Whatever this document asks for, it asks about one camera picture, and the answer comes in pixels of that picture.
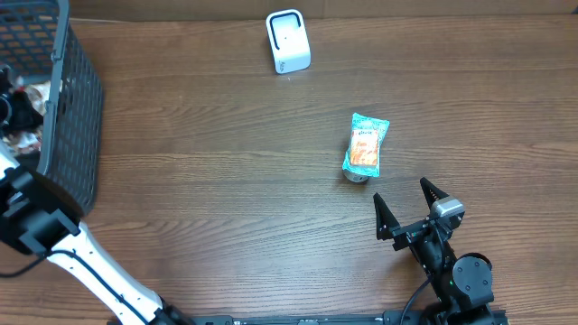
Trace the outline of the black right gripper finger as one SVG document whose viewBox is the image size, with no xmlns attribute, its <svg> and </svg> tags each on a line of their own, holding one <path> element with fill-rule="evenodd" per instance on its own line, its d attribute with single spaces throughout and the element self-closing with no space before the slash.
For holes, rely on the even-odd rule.
<svg viewBox="0 0 578 325">
<path fill-rule="evenodd" d="M 429 209 L 432 207 L 432 205 L 437 200 L 445 199 L 449 196 L 448 193 L 437 188 L 435 185 L 433 185 L 425 177 L 422 177 L 420 179 L 420 185 L 421 185 L 421 188 L 422 188 L 422 191 L 424 193 L 424 197 L 425 197 L 425 200 L 426 200 L 426 203 L 427 203 L 427 206 Z"/>
<path fill-rule="evenodd" d="M 396 217 L 393 215 L 383 198 L 375 193 L 373 195 L 376 211 L 376 237 L 378 240 L 394 238 L 394 232 L 400 229 Z"/>
</svg>

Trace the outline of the teal snack packet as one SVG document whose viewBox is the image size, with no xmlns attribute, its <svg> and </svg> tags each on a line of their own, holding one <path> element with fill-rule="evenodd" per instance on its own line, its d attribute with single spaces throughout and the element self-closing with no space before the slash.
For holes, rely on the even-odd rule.
<svg viewBox="0 0 578 325">
<path fill-rule="evenodd" d="M 349 170 L 351 172 L 355 172 L 360 175 L 366 175 L 369 178 L 377 178 L 380 176 L 380 154 L 381 154 L 381 145 L 385 140 L 387 135 L 388 128 L 390 126 L 390 122 L 388 120 L 378 119 L 375 117 L 363 116 L 358 113 L 354 113 L 351 119 L 351 130 L 350 130 L 350 138 L 351 133 L 354 129 L 370 129 L 370 130 L 378 130 L 379 132 L 379 148 L 378 148 L 378 165 L 376 167 L 361 167 L 361 166 L 353 166 L 350 164 L 350 140 L 349 146 L 347 151 L 345 152 L 344 161 L 342 164 L 342 170 Z"/>
</svg>

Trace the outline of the orange tissue packet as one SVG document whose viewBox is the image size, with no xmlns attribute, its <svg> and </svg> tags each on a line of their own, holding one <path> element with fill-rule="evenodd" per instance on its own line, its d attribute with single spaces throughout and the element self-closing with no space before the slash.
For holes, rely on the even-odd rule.
<svg viewBox="0 0 578 325">
<path fill-rule="evenodd" d="M 378 165 L 379 132 L 354 129 L 350 138 L 350 164 L 361 167 Z"/>
</svg>

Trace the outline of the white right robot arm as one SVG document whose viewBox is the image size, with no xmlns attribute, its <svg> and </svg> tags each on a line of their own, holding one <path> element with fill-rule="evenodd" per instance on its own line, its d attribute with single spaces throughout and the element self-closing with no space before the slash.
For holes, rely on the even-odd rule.
<svg viewBox="0 0 578 325">
<path fill-rule="evenodd" d="M 401 324 L 507 324 L 503 311 L 494 312 L 492 263 L 480 253 L 456 256 L 449 244 L 464 216 L 465 206 L 425 177 L 420 186 L 429 214 L 402 226 L 379 194 L 373 195 L 376 237 L 392 240 L 396 251 L 408 248 L 424 269 L 426 280 L 401 311 Z"/>
</svg>

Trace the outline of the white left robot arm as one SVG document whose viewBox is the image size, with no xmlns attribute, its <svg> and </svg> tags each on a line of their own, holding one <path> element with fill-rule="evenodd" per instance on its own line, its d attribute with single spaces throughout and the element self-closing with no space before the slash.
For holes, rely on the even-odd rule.
<svg viewBox="0 0 578 325">
<path fill-rule="evenodd" d="M 20 164 L 1 144 L 1 241 L 23 255 L 37 256 L 3 278 L 49 261 L 84 284 L 121 324 L 191 324 L 190 317 L 117 263 L 81 220 L 84 215 L 67 191 Z"/>
</svg>

